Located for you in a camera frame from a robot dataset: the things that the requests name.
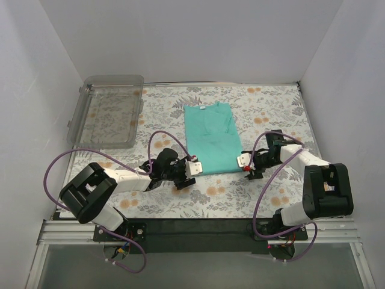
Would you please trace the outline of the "teal t shirt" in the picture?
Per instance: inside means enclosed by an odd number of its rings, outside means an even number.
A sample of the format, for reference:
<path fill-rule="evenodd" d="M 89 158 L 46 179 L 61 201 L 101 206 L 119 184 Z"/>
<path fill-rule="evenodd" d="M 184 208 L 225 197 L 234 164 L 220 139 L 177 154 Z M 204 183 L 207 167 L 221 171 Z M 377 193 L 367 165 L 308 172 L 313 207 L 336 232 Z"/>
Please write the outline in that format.
<path fill-rule="evenodd" d="M 199 159 L 203 174 L 240 172 L 243 147 L 230 104 L 186 105 L 184 113 L 187 150 Z"/>

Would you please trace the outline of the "clear plastic bin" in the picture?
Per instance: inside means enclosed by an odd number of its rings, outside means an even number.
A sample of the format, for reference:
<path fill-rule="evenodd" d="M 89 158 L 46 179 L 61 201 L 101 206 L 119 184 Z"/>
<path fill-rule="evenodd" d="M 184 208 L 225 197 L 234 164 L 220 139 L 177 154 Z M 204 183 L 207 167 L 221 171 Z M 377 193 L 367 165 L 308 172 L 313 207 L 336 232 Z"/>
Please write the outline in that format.
<path fill-rule="evenodd" d="M 141 75 L 95 75 L 79 90 L 67 142 L 77 148 L 128 149 L 143 110 Z"/>

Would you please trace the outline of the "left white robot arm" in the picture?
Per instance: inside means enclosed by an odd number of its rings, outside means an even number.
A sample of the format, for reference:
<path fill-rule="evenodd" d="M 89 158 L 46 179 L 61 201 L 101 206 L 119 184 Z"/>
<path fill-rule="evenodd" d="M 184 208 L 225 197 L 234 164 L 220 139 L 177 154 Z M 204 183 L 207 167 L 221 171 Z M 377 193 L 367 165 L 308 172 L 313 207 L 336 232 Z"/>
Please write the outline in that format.
<path fill-rule="evenodd" d="M 120 241 L 127 236 L 128 219 L 107 204 L 114 193 L 150 191 L 164 181 L 182 190 L 195 184 L 195 177 L 202 172 L 197 157 L 179 158 L 176 151 L 166 148 L 133 170 L 105 169 L 98 163 L 90 163 L 64 186 L 60 200 L 79 223 L 103 226 L 113 240 Z"/>

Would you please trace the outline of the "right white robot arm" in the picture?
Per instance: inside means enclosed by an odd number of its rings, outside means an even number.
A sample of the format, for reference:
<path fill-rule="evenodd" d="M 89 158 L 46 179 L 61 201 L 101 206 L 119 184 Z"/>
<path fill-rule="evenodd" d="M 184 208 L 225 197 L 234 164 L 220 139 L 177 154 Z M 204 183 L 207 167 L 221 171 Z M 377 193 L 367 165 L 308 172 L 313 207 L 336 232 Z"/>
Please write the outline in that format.
<path fill-rule="evenodd" d="M 304 143 L 282 130 L 264 132 L 266 149 L 253 148 L 237 157 L 247 179 L 261 179 L 266 169 L 276 167 L 262 189 L 264 195 L 279 172 L 290 166 L 303 179 L 301 201 L 277 210 L 263 225 L 257 212 L 251 221 L 255 236 L 263 239 L 286 239 L 315 219 L 348 216 L 354 209 L 350 178 L 346 165 L 329 163 L 306 150 Z"/>

